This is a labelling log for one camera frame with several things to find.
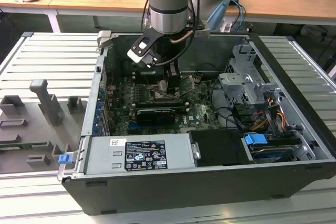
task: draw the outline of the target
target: blue latch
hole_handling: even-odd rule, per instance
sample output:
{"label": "blue latch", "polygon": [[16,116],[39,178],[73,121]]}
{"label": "blue latch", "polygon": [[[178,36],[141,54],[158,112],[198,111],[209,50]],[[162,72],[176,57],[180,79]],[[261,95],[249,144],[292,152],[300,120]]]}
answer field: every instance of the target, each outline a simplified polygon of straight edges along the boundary
{"label": "blue latch", "polygon": [[245,136],[245,141],[248,145],[250,144],[268,144],[265,135],[263,134],[248,134]]}
{"label": "blue latch", "polygon": [[73,154],[59,155],[58,164],[60,164],[60,165],[70,165],[70,164],[72,164],[72,157],[73,156],[74,156]]}

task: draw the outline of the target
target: blue cable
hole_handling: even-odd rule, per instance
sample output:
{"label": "blue cable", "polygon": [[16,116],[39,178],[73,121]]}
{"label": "blue cable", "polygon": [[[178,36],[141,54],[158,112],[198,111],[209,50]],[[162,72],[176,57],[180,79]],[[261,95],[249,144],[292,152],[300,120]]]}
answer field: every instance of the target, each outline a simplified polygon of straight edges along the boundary
{"label": "blue cable", "polygon": [[236,6],[239,7],[239,10],[240,10],[240,13],[241,13],[240,23],[239,23],[239,26],[238,26],[238,28],[237,28],[237,30],[236,30],[236,33],[238,33],[239,29],[241,28],[241,26],[242,26],[242,24],[243,24],[243,21],[244,21],[245,17],[244,17],[244,13],[243,13],[242,6],[241,6],[239,3],[237,3],[236,1],[234,1],[234,0],[231,0],[231,1],[232,1],[233,3],[235,3]]}
{"label": "blue cable", "polygon": [[239,27],[237,28],[237,32],[239,31],[239,29],[240,29],[241,26],[243,25],[244,20],[245,20],[245,15],[244,15],[244,12],[242,12],[242,22],[241,22],[241,25],[239,25]]}

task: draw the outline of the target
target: blue connector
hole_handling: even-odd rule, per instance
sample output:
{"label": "blue connector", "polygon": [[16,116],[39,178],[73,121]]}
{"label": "blue connector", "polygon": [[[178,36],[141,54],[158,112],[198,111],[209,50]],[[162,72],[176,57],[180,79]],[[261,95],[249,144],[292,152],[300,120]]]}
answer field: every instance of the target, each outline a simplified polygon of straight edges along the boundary
{"label": "blue connector", "polygon": [[58,164],[60,165],[70,165],[72,164],[73,154],[62,154],[58,158]]}
{"label": "blue connector", "polygon": [[267,139],[265,138],[265,135],[263,134],[247,134],[247,136],[245,136],[245,141],[247,145],[268,144]]}
{"label": "blue connector", "polygon": [[94,125],[94,126],[92,127],[92,131],[95,132],[95,133],[98,133],[98,131],[99,131],[99,127],[96,126],[96,125]]}
{"label": "blue connector", "polygon": [[93,120],[93,123],[94,123],[94,124],[98,124],[99,121],[100,121],[100,119],[97,117],[97,118],[95,118],[95,119]]}
{"label": "blue connector", "polygon": [[96,112],[95,112],[95,115],[97,115],[97,116],[101,115],[101,109],[97,109]]}
{"label": "blue connector", "polygon": [[97,102],[96,107],[97,107],[97,109],[101,109],[103,107],[103,103],[102,102]]}

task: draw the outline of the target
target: desk leg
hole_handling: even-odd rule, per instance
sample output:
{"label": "desk leg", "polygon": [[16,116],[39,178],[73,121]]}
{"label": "desk leg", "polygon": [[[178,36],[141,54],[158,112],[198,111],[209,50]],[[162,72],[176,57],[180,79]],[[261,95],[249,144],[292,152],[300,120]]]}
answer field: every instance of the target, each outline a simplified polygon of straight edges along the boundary
{"label": "desk leg", "polygon": [[92,18],[93,18],[93,24],[94,24],[95,28],[99,28],[100,25],[99,25],[98,17],[97,16],[92,16]]}
{"label": "desk leg", "polygon": [[57,20],[57,14],[54,13],[48,13],[48,18],[49,18],[49,22],[51,24],[51,28],[53,30],[54,33],[61,33],[62,32],[62,28],[61,26],[58,24],[58,20]]}

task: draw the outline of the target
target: barcode sticker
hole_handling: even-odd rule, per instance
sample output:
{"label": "barcode sticker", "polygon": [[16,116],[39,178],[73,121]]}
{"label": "barcode sticker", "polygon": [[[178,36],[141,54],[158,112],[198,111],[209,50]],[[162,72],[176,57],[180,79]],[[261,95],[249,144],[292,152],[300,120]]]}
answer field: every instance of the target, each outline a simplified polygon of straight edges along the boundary
{"label": "barcode sticker", "polygon": [[125,146],[127,139],[119,138],[119,139],[111,139],[110,146]]}

